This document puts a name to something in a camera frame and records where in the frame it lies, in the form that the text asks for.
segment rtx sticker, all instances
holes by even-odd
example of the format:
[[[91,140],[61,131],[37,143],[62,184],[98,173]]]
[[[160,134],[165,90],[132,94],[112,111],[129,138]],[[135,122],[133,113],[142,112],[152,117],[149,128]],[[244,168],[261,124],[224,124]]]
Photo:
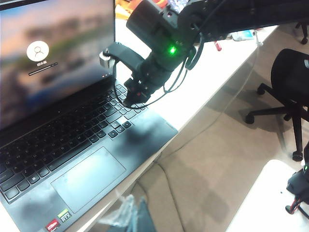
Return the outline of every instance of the rtx sticker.
[[[58,218],[62,222],[66,222],[70,217],[72,217],[72,215],[70,214],[68,209],[63,210],[60,214],[58,214]]]

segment floor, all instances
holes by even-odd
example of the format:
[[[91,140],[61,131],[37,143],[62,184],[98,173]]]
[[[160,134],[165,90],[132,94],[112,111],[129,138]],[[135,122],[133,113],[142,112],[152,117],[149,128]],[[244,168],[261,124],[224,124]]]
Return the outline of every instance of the floor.
[[[258,96],[256,88],[262,82],[271,85],[271,66],[282,49],[309,53],[309,45],[299,43],[301,38],[294,24],[280,26],[260,48],[248,83],[227,110],[222,113],[250,73],[255,54],[130,189],[137,201],[146,198],[158,232],[224,232],[269,160],[300,169],[291,158],[295,151],[291,121],[257,116],[247,125],[243,119],[252,109],[280,106],[267,93]],[[309,124],[303,122],[304,146],[308,140]],[[98,225],[92,229],[102,230]]]

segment black office chair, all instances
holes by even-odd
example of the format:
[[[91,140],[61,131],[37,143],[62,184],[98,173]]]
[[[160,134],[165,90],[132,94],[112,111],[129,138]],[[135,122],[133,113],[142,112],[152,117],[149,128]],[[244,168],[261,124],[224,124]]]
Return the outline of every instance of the black office chair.
[[[286,114],[284,120],[292,118],[296,148],[293,160],[303,158],[301,119],[309,121],[309,55],[291,49],[283,49],[277,56],[271,69],[272,88],[261,84],[257,89],[259,95],[265,90],[280,101],[284,107],[251,111],[246,116],[246,123],[254,123],[254,116]]]
[[[308,29],[307,29],[307,26],[309,25],[309,22],[301,22],[301,23],[298,23],[296,25],[295,28],[299,28],[301,26],[302,30],[303,30],[303,33],[304,33],[304,38],[303,40],[301,41],[301,44],[306,44],[308,42]]]

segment white table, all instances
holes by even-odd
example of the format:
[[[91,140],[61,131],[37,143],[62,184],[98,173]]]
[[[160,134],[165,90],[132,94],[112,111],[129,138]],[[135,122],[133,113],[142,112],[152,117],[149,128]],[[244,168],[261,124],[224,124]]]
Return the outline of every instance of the white table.
[[[116,41],[130,47],[146,58],[150,53],[150,49],[125,27],[125,23],[123,20],[116,20]],[[273,26],[260,31],[259,40],[264,41],[275,29],[276,26]],[[183,85],[177,91],[168,94],[165,98],[150,106],[178,131],[184,128],[257,48],[255,40],[242,42],[234,42],[232,40],[220,41],[220,44],[223,49],[221,52],[218,52],[213,43],[206,43],[198,64],[188,73]],[[126,81],[130,75],[131,72],[124,65],[117,65],[117,79],[120,82]],[[162,91],[158,91],[152,96],[150,101],[161,96],[161,94]],[[183,104],[186,103],[189,97],[191,99],[194,98],[194,101],[186,104],[186,110],[183,110]],[[67,231],[88,231],[169,143],[152,155],[143,165],[68,228]],[[0,204],[0,218],[2,228],[6,228],[5,231],[19,231],[2,204]]]
[[[269,161],[235,214],[226,232],[308,232],[309,220],[298,210],[290,215],[285,206],[294,195],[286,190],[295,172],[279,160]],[[309,213],[309,205],[301,207]]]

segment laptop keyboard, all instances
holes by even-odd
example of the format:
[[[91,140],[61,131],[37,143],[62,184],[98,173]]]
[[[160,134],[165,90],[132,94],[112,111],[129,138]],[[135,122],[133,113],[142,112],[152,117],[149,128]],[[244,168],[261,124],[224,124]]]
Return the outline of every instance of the laptop keyboard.
[[[126,90],[121,85],[116,89],[124,100]],[[130,120],[144,109],[123,107],[109,90],[0,148],[1,192],[11,200],[100,139],[117,139],[132,125]]]

